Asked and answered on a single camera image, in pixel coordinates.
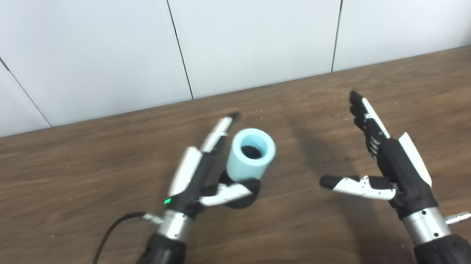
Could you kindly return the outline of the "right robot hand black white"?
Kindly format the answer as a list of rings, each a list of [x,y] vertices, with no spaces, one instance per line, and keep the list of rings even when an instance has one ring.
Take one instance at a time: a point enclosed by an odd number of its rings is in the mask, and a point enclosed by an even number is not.
[[[392,137],[370,101],[350,91],[350,112],[355,126],[365,136],[370,157],[381,172],[379,176],[322,175],[319,185],[333,192],[361,198],[389,201],[400,220],[439,203],[432,189],[432,179],[415,144],[407,133]]]

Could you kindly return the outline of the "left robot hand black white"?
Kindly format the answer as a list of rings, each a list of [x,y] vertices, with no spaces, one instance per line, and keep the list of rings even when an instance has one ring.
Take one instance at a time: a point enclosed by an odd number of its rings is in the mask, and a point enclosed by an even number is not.
[[[204,185],[216,156],[224,146],[229,128],[239,116],[239,112],[231,112],[222,117],[200,147],[191,146],[185,150],[164,203],[166,210],[183,213],[195,219],[205,207],[225,205],[241,209],[254,203],[261,188],[259,179],[235,181],[231,179],[228,171],[224,170],[219,183]]]

